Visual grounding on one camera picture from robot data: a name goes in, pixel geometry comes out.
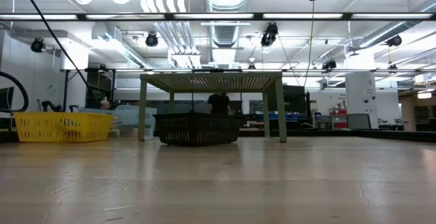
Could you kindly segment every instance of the table top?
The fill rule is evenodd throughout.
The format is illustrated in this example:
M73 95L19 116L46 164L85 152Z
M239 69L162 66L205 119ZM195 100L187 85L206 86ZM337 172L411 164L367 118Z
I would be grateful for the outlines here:
M282 78L281 71L247 73L141 74L141 80L174 93L263 92Z

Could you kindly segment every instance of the plastic basket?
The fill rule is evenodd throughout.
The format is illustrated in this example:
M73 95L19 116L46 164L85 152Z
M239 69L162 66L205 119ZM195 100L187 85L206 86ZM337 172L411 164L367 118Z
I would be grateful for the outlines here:
M108 138L112 115L79 112L15 112L21 142L94 142Z
M235 142L243 119L241 116L195 112L155 116L161 142L181 146L207 146Z

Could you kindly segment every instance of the desk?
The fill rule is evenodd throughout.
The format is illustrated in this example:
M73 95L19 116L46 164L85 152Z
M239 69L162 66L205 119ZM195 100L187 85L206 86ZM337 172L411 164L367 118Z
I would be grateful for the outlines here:
M286 142L283 74L278 72L141 74L138 139L144 140L147 85L151 84L170 94L170 111L174 112L175 93L262 93L265 136L270 136L268 120L268 90L275 89L280 142Z

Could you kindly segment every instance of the floor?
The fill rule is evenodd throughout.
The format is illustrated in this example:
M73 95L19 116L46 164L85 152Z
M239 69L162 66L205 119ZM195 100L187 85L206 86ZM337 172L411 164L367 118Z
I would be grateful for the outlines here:
M0 222L436 223L436 144L0 144Z

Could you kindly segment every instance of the black hose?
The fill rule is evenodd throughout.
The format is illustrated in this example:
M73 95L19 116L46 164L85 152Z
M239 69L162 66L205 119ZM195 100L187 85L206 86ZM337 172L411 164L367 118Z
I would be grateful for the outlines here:
M25 103L22 105L21 109L8 110L8 109L0 108L0 112L6 112L6 113L25 112L27 110L27 108L29 107L29 96L27 95L27 92L26 92L26 89L24 88L24 86L16 78L14 78L11 75L4 73L2 71L0 71L0 77L4 77L4 78L7 78L8 80L11 80L20 89L20 91L22 93L22 98L25 101Z
M73 60L71 59L71 57L69 57L67 51L64 49L64 47L62 46L61 42L59 41L59 39L56 37L55 33L53 33L53 30L51 29L50 25L48 24L46 18L44 17L44 15L42 14L41 10L38 8L38 5L36 5L34 0L30 0L30 2L32 3L33 7L35 8L35 10L38 12L38 14L41 16L42 21L44 22L44 24L46 25L48 31L50 32L51 36L54 38L54 40L56 41L57 45L59 45L59 47L61 48L63 54L67 57L67 59L71 62L71 64L73 64L74 68L76 68L77 73L79 74L79 76L82 78L84 84L87 86L87 88L89 89L89 91L91 92L94 101L96 104L100 104L100 102L98 102L97 97L94 94L94 91L92 90L92 88L89 86L88 82L85 80L82 72L78 69L78 67L76 66L76 64L73 62Z

